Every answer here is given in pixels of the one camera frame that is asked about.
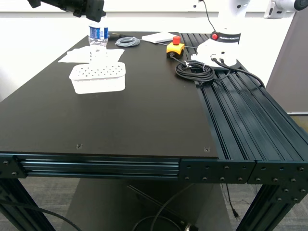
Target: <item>white perforated container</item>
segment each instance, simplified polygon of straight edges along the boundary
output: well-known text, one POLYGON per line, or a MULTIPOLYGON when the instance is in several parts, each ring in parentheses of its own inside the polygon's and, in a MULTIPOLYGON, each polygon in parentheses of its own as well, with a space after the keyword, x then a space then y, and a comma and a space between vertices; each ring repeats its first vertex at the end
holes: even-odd
POLYGON ((73 68, 69 78, 77 94, 120 91, 125 89, 125 64, 81 64, 73 68))

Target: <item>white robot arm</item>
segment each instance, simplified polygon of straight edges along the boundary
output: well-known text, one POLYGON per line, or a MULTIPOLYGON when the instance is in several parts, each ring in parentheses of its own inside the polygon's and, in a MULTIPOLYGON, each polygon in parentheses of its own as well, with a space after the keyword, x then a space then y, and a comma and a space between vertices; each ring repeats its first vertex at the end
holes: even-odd
POLYGON ((308 6, 308 0, 270 0, 264 18, 283 18, 287 11, 297 12, 308 6))
MULTIPOLYGON (((237 64, 237 53, 241 37, 241 23, 244 21, 250 0, 221 0, 222 9, 218 14, 211 38, 199 45, 196 60, 209 66, 218 67, 212 61, 223 59, 227 66, 237 64)), ((264 17, 283 18, 287 11, 300 11, 308 6, 308 0, 270 0, 264 17)))

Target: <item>paper sheet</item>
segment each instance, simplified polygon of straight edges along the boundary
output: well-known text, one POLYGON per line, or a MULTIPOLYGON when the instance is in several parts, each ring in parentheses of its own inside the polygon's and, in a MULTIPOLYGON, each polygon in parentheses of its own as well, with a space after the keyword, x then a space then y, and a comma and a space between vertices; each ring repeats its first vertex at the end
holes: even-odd
POLYGON ((142 36, 142 40, 152 43, 167 42, 172 41, 174 36, 176 35, 172 35, 168 32, 160 32, 152 35, 142 36))
MULTIPOLYGON (((118 62, 123 52, 124 49, 107 50, 108 61, 118 62)), ((68 51, 67 55, 58 61, 58 63, 83 63, 83 64, 88 64, 89 62, 90 62, 90 46, 68 51)))

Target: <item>water bottle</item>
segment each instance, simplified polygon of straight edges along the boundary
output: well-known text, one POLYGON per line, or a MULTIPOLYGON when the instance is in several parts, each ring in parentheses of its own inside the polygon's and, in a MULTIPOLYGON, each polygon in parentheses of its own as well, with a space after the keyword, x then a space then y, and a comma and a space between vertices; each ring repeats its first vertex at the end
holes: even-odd
POLYGON ((102 64, 106 59, 108 43, 107 17, 102 17, 99 23, 91 21, 89 28, 90 63, 102 64))

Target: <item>red button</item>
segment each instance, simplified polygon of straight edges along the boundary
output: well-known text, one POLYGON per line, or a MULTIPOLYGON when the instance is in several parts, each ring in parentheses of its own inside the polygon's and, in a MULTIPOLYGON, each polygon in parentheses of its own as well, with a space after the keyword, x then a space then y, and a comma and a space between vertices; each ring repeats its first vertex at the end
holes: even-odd
POLYGON ((218 35, 217 34, 212 34, 212 39, 213 40, 217 40, 218 39, 218 35))
POLYGON ((173 45, 179 45, 181 42, 181 37, 180 36, 174 36, 173 37, 173 45))

